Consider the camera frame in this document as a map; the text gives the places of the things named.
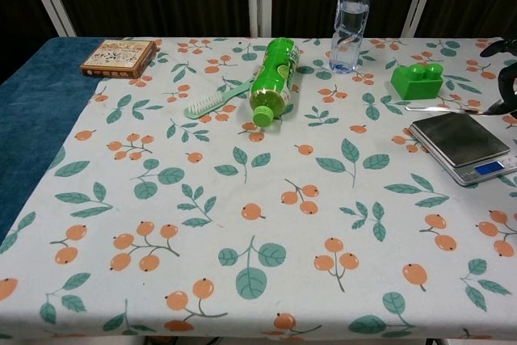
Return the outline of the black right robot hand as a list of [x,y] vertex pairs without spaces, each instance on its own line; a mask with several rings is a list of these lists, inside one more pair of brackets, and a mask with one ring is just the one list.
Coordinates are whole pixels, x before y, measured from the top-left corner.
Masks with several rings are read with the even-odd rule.
[[[504,38],[493,42],[480,52],[481,57],[491,57],[496,53],[509,52],[516,56],[516,38]],[[501,100],[494,103],[486,111],[484,115],[496,116],[510,113],[516,117],[516,92],[514,91],[514,80],[516,79],[516,64],[513,63],[503,68],[498,74],[498,90],[502,97]]]

